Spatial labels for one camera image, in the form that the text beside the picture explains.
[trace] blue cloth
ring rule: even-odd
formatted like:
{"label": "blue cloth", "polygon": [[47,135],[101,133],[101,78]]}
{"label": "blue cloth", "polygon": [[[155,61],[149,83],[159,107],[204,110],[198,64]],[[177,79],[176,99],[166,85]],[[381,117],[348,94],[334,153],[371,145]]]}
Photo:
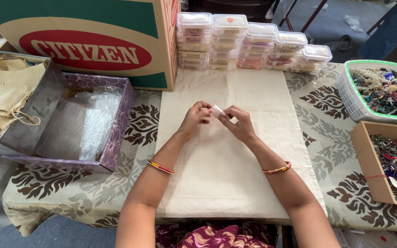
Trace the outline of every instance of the blue cloth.
{"label": "blue cloth", "polygon": [[389,11],[384,22],[358,50],[363,59],[383,60],[397,46],[397,4]]}

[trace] stacked plastic containers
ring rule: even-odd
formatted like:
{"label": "stacked plastic containers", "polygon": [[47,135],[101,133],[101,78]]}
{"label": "stacked plastic containers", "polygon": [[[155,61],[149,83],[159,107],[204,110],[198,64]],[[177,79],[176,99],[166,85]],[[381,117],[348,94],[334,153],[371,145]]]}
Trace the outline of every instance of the stacked plastic containers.
{"label": "stacked plastic containers", "polygon": [[332,59],[330,48],[325,45],[306,45],[292,66],[292,72],[318,73]]}
{"label": "stacked plastic containers", "polygon": [[237,67],[260,69],[264,66],[278,38],[278,27],[271,23],[248,23]]}
{"label": "stacked plastic containers", "polygon": [[278,32],[278,39],[265,63],[266,69],[289,70],[301,56],[301,50],[307,45],[303,33]]}
{"label": "stacked plastic containers", "polygon": [[244,14],[214,14],[208,67],[235,70],[249,26]]}
{"label": "stacked plastic containers", "polygon": [[177,48],[180,68],[206,69],[211,34],[211,13],[180,12],[177,15]]}

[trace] green basket rim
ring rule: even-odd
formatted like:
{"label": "green basket rim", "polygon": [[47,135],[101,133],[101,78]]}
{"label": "green basket rim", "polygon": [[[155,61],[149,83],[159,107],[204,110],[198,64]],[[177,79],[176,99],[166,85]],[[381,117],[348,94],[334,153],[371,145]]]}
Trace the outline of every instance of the green basket rim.
{"label": "green basket rim", "polygon": [[[349,64],[360,64],[360,63],[376,63],[376,64],[385,64],[385,65],[395,65],[397,66],[397,63],[393,63],[393,62],[387,62],[387,61],[381,61],[381,60],[371,60],[371,59],[359,59],[359,60],[350,60],[350,61],[346,61],[344,63],[345,66],[345,70],[347,72],[347,76],[350,79],[350,82],[352,82],[353,88],[355,90],[356,93],[358,93],[358,95],[361,95],[360,92],[358,91],[358,89],[356,88],[356,85],[353,83],[353,79],[352,76],[350,75],[350,70],[348,65]],[[381,116],[381,117],[388,117],[390,119],[397,119],[397,116],[393,116],[393,115],[388,115],[388,114],[381,114],[381,113],[377,113],[375,111],[373,111],[368,105],[367,103],[364,101],[364,99],[362,97],[360,97],[361,101],[364,103],[364,106],[367,108],[367,110],[369,110],[372,114]]]}

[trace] green and beige box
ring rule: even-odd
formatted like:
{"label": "green and beige box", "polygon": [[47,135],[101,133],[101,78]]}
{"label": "green and beige box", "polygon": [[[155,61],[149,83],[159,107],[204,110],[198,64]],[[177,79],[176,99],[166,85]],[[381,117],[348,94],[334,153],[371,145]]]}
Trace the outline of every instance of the green and beige box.
{"label": "green and beige box", "polygon": [[62,70],[174,88],[179,0],[0,0],[0,34]]}

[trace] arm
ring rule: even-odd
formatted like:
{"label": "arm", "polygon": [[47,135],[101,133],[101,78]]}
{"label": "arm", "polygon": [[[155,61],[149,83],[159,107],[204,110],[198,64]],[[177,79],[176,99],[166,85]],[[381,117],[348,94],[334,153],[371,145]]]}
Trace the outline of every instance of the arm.
{"label": "arm", "polygon": [[[256,156],[264,170],[278,169],[286,162],[273,152],[254,132],[246,111],[237,106],[224,110],[236,124],[227,118],[218,119]],[[286,171],[266,175],[266,178],[284,209],[289,214],[301,248],[339,248],[338,240],[324,214],[323,208],[298,174],[289,168]]]}
{"label": "arm", "polygon": [[[183,145],[194,136],[199,123],[209,116],[212,106],[199,101],[192,106],[179,130],[154,155],[152,161],[173,170]],[[154,248],[154,219],[171,174],[147,165],[137,178],[125,200],[116,232],[116,248]]]}

